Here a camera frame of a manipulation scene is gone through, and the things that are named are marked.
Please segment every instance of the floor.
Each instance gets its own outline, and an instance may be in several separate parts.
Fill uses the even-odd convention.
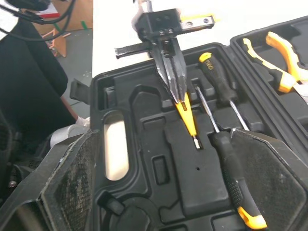
[[[90,116],[90,106],[83,102],[69,98],[71,82],[75,79],[90,85],[92,80],[92,29],[70,32],[66,37],[67,56],[58,57],[58,61],[65,70],[68,83],[64,93],[66,100],[72,105],[75,112],[83,118]]]

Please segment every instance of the screwdriver shaft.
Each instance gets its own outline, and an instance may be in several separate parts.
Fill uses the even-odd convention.
[[[205,100],[204,95],[202,94],[202,92],[201,92],[201,90],[200,90],[199,87],[196,87],[196,90],[197,90],[197,92],[198,92],[198,94],[199,94],[199,97],[200,97],[200,99],[201,99],[201,103],[202,103],[204,109],[206,110],[206,113],[210,116],[210,119],[211,119],[212,124],[213,124],[214,129],[215,129],[215,132],[216,132],[216,133],[219,133],[219,128],[218,128],[218,126],[217,126],[217,124],[216,124],[216,122],[215,122],[215,119],[214,119],[214,117],[213,117],[213,115],[212,115],[212,112],[211,112],[211,110],[210,110],[210,108],[209,108],[209,106],[208,106],[208,104],[207,104],[207,102],[206,102],[206,100]]]
[[[241,122],[241,125],[243,126],[243,128],[246,130],[246,131],[249,131],[249,128],[247,126],[247,124],[245,123],[243,117],[241,116],[239,110],[237,109],[235,103],[233,103],[233,101],[230,101],[230,106],[233,108],[233,110],[235,111],[236,113],[236,116],[239,118],[240,122]]]

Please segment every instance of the screw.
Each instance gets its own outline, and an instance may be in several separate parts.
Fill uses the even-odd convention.
[[[10,183],[9,183],[9,188],[11,189],[11,188],[15,188],[17,186],[17,182],[16,181],[14,181],[14,180],[12,180],[12,181],[10,181]]]
[[[187,22],[186,26],[193,26],[193,23],[192,22]]]

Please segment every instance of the screwdriver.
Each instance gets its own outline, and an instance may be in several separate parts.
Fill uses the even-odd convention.
[[[230,133],[219,130],[204,95],[198,86],[195,88],[214,126],[213,145],[220,155],[221,163],[225,170],[225,182],[231,194],[232,202],[248,227],[254,230],[264,229],[267,227],[266,222],[249,192],[242,166],[231,144]]]
[[[199,61],[201,63],[201,70],[214,85],[220,102],[222,104],[230,104],[232,109],[235,111],[236,116],[239,118],[243,128],[249,131],[247,124],[234,103],[234,101],[237,100],[237,94],[230,88],[226,72],[221,63],[212,53],[209,52],[203,53],[200,56]]]

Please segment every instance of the pliers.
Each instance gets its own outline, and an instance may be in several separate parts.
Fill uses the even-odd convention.
[[[276,48],[282,54],[285,62],[287,63],[288,72],[281,70],[261,58],[254,51],[251,41],[247,38],[243,39],[244,49],[250,55],[253,62],[266,67],[270,74],[274,74],[280,78],[278,87],[279,91],[288,93],[292,88],[294,88],[308,104],[308,70],[299,62],[299,58],[295,53],[295,49],[292,44],[271,31],[267,34],[265,40],[268,45]]]

